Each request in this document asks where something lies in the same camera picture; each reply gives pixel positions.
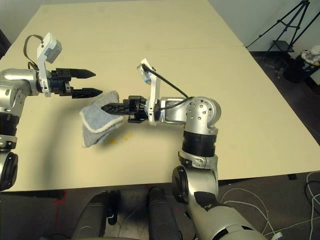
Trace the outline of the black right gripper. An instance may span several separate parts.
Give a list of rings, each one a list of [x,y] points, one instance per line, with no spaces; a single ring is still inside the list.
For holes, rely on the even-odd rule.
[[[145,110],[146,102],[147,99],[142,96],[131,95],[123,103],[109,103],[101,109],[110,115],[129,115],[129,123],[142,123],[149,119]]]

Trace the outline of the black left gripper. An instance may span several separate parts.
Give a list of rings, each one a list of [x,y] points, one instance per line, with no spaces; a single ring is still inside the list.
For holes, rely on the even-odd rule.
[[[70,81],[72,78],[88,79],[95,76],[95,73],[87,69],[56,68],[50,72],[49,89],[51,93],[62,97],[72,96],[73,99],[93,98],[102,94],[103,91],[96,88],[73,89],[70,86]]]

